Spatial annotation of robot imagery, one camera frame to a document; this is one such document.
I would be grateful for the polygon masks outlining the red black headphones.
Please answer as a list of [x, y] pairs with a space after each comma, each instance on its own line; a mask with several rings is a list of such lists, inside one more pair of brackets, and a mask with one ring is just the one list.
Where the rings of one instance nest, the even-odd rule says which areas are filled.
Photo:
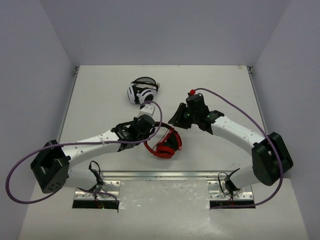
[[170, 159], [176, 151], [182, 150], [183, 142], [179, 133], [172, 126], [163, 122], [160, 127], [167, 129], [166, 135], [154, 147], [150, 147], [147, 141], [143, 144], [152, 155], [161, 159]]

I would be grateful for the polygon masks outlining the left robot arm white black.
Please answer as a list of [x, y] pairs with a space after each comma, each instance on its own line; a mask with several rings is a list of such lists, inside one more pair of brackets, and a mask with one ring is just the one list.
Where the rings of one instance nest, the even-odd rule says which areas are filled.
[[49, 141], [31, 162], [30, 168], [44, 194], [63, 187], [106, 192], [107, 184], [98, 170], [92, 167], [80, 169], [77, 165], [100, 155], [134, 148], [154, 133], [155, 126], [154, 119], [143, 114], [74, 145], [61, 146], [56, 140]]

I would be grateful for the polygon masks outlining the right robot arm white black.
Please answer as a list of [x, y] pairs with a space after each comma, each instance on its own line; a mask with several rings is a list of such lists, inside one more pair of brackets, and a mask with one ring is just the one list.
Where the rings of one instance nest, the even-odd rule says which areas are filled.
[[280, 173], [286, 173], [294, 165], [280, 134], [272, 132], [264, 136], [232, 121], [218, 110], [210, 111], [200, 93], [190, 95], [180, 103], [169, 123], [182, 129], [197, 125], [202, 131], [231, 142], [251, 156], [251, 166], [236, 169], [225, 177], [225, 188], [231, 194], [256, 183], [272, 186]]

